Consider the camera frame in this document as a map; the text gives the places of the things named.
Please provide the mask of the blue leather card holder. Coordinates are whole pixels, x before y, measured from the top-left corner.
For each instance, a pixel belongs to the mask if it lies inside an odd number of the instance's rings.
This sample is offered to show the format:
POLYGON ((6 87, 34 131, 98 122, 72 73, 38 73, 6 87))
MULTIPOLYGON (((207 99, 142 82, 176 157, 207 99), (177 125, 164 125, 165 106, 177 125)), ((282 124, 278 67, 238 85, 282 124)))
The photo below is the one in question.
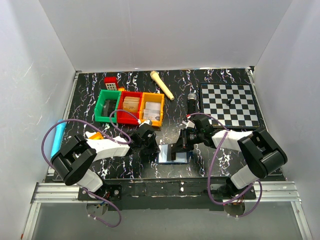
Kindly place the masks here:
POLYGON ((169 144, 161 144, 157 156, 157 163, 160 165, 184 165, 188 164, 193 157, 192 152, 175 152, 172 153, 169 144))

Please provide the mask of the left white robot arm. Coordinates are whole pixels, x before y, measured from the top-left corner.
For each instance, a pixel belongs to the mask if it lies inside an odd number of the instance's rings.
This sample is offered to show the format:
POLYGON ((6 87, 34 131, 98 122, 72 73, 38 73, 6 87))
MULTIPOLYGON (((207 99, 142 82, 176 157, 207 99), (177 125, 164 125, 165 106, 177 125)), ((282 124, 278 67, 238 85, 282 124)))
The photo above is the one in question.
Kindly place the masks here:
POLYGON ((130 144, 124 144, 125 139, 120 136, 95 140, 75 135, 60 148, 50 162, 65 185, 77 184, 89 190, 89 194, 95 200, 101 200, 106 196, 107 191, 101 177, 90 170, 93 162, 113 157, 126 157, 135 152, 142 156, 160 152, 151 120, 141 123, 130 138, 130 144))

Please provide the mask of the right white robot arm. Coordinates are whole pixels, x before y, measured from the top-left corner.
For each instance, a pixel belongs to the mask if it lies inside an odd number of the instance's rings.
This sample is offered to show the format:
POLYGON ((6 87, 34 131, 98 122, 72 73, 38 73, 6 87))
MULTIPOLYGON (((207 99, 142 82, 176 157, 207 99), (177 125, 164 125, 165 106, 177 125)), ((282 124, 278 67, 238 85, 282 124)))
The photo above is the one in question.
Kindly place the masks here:
POLYGON ((253 131, 219 130, 211 124, 213 117, 205 113, 187 115, 176 143, 170 145, 171 154, 191 152, 196 144, 204 144, 216 151, 229 149, 242 153, 246 165, 230 176, 214 194, 237 199, 257 180, 287 163, 288 157, 266 128, 253 131))

